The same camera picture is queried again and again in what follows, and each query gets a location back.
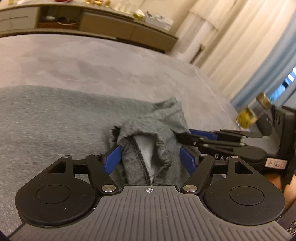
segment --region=gray garment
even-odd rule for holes
[[[160,171],[153,184],[180,186],[188,177],[172,132],[187,129],[174,98],[154,104],[50,87],[0,88],[0,230],[9,234],[21,224],[14,198],[25,183],[63,155],[81,159],[106,152],[113,126],[121,127],[123,145],[123,165],[111,174],[119,186],[150,180],[136,159],[140,151],[134,139],[127,137],[134,134],[156,140]]]

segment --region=gray ribbed plate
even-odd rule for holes
[[[85,219],[61,228],[25,224],[12,241],[278,241],[291,235],[277,222],[259,226],[228,223],[210,213],[196,195],[174,186],[125,187],[101,198]]]

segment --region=glass jar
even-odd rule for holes
[[[269,98],[261,92],[248,106],[239,113],[236,118],[236,123],[245,131],[251,127],[262,115],[271,108]]]

